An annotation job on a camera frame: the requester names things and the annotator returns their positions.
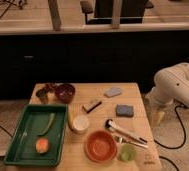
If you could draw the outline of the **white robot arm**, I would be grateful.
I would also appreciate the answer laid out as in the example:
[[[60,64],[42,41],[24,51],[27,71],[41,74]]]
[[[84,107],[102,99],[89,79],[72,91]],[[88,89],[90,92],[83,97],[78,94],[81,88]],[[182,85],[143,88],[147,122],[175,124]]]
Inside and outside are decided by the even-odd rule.
[[[189,63],[180,63],[159,70],[154,76],[155,86],[146,95],[149,101],[151,126],[160,123],[163,108],[178,100],[189,108]]]

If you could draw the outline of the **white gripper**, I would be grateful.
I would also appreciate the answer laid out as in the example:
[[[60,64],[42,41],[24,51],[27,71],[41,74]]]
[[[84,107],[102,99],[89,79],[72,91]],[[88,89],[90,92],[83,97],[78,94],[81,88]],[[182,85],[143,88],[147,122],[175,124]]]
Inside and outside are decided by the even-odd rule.
[[[171,105],[173,98],[163,90],[153,87],[146,95],[146,99],[149,102],[150,113],[154,114],[156,112],[154,125],[158,126],[165,115],[165,112],[161,110]]]

